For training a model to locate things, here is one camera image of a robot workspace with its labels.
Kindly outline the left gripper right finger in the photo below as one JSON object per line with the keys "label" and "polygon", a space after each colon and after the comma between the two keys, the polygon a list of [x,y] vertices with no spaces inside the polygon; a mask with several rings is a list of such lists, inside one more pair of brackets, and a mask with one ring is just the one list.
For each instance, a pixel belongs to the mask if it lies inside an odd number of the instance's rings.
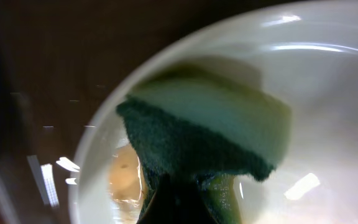
{"label": "left gripper right finger", "polygon": [[194,182],[181,184],[178,189],[178,222],[180,224],[217,224]]}

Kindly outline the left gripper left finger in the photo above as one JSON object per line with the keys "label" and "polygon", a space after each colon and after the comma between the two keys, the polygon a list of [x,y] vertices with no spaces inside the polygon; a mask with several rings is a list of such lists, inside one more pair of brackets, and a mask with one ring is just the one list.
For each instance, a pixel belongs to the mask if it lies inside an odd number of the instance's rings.
{"label": "left gripper left finger", "polygon": [[175,207],[170,177],[165,174],[161,176],[158,188],[137,224],[177,224]]}

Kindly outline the green scrub sponge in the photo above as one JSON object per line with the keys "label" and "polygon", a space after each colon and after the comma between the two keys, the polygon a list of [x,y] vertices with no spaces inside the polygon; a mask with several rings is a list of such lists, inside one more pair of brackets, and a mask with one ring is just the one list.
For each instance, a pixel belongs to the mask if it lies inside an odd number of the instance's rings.
{"label": "green scrub sponge", "polygon": [[291,109],[282,101],[194,65],[168,68],[116,106],[139,158],[145,213],[161,176],[178,189],[194,182],[218,223],[240,223],[234,179],[265,181],[287,153]]}

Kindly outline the white plate bottom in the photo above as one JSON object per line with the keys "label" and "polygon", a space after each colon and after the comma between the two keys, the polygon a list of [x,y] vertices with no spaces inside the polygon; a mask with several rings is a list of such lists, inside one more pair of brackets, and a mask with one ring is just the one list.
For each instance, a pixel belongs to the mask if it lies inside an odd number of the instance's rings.
{"label": "white plate bottom", "polygon": [[127,144],[114,110],[153,73],[189,60],[284,101],[285,160],[268,180],[234,180],[243,223],[358,223],[358,1],[308,1],[232,17],[185,37],[134,70],[106,99],[76,151],[72,223],[135,223],[137,200],[115,201],[109,171]]}

